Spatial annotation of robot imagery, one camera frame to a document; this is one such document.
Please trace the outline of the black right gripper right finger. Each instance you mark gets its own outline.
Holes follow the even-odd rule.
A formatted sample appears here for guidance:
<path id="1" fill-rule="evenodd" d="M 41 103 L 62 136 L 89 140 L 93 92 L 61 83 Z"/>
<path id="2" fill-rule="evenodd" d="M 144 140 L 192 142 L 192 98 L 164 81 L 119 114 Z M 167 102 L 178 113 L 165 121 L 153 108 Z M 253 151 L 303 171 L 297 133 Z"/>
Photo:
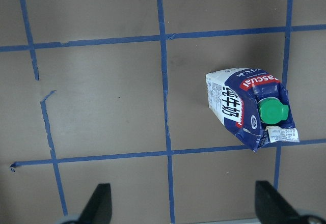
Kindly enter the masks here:
<path id="1" fill-rule="evenodd" d="M 325 223 L 319 216 L 299 214 L 268 181 L 255 183 L 255 213 L 262 224 Z"/>

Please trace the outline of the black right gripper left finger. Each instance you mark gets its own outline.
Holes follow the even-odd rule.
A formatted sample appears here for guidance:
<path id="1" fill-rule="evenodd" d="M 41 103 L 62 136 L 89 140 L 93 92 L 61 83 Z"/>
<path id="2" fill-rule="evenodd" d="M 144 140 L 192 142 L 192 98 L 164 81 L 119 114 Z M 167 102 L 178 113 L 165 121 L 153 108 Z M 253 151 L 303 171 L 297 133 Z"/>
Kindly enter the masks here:
<path id="1" fill-rule="evenodd" d="M 112 192 L 109 183 L 100 183 L 95 188 L 77 223 L 104 223 L 112 220 Z"/>

